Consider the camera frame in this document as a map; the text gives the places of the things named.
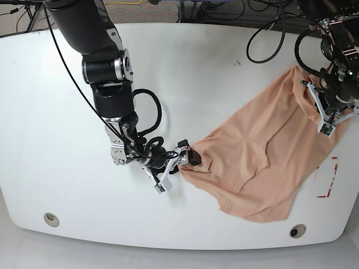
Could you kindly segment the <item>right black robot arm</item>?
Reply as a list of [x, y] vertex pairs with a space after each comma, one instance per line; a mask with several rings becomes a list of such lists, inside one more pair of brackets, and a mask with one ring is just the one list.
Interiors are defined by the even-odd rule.
[[[82, 55], [82, 75], [94, 99], [90, 107], [105, 125], [114, 163], [137, 161], [160, 192], [166, 189], [167, 176], [178, 172], [180, 166], [199, 165], [200, 155], [185, 140], [167, 151], [162, 137], [146, 139], [159, 127], [162, 107], [152, 91], [134, 88], [129, 52], [123, 47], [104, 2], [44, 1], [43, 6], [47, 21], [55, 23], [68, 44]], [[143, 131], [136, 129], [134, 98], [139, 94], [152, 96], [157, 108], [155, 123]]]

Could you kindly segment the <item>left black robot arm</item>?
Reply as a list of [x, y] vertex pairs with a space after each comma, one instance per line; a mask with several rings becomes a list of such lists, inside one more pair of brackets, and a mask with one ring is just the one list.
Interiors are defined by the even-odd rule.
[[311, 29], [299, 35], [294, 54], [305, 71], [319, 78], [319, 87], [305, 83], [321, 116], [318, 128], [333, 128], [343, 121], [340, 114], [358, 100], [358, 51], [341, 19], [358, 13], [358, 1], [298, 1], [297, 4], [305, 18], [321, 32], [321, 52], [330, 65], [316, 71], [301, 60], [299, 46]]

